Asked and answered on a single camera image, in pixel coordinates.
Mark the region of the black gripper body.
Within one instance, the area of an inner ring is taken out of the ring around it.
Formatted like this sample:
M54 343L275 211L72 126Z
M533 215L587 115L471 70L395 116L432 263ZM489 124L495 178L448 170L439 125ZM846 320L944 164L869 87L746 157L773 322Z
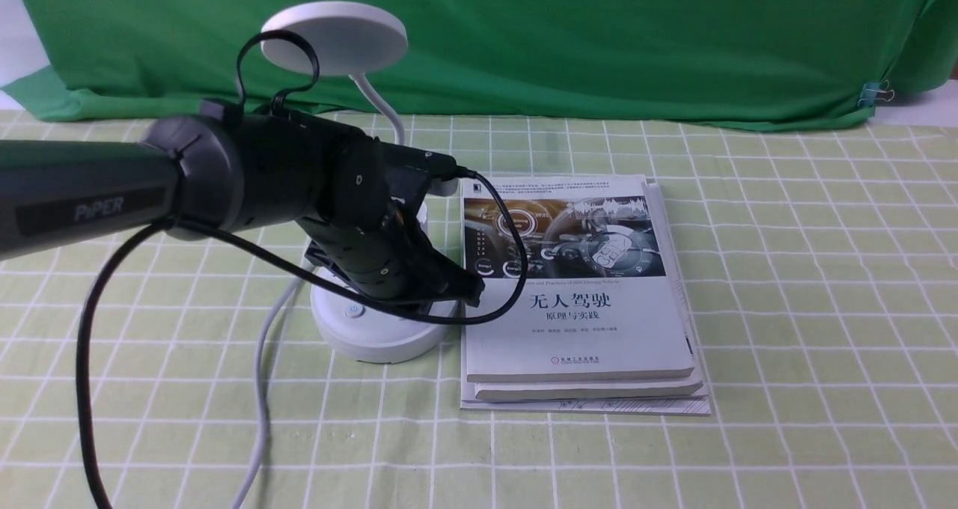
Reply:
M451 297L451 261L421 228L421 200L342 198L298 226L308 259L377 303L427 304Z

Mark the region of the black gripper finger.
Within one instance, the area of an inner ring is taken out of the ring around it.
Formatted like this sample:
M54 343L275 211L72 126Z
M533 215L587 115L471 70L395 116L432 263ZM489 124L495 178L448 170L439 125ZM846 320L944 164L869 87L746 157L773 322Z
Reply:
M485 290L483 279L451 259L427 262L428 287L442 299L455 299L469 307L479 307Z

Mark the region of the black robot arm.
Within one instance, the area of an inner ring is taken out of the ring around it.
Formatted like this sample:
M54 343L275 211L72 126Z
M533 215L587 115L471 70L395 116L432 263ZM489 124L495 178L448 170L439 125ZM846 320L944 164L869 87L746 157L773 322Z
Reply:
M387 304L476 305L482 279L418 225L428 192L452 187L451 156L391 144L304 113L205 103L154 121L137 143L2 142L1 250L13 259L170 220L237 234L293 222L318 263Z

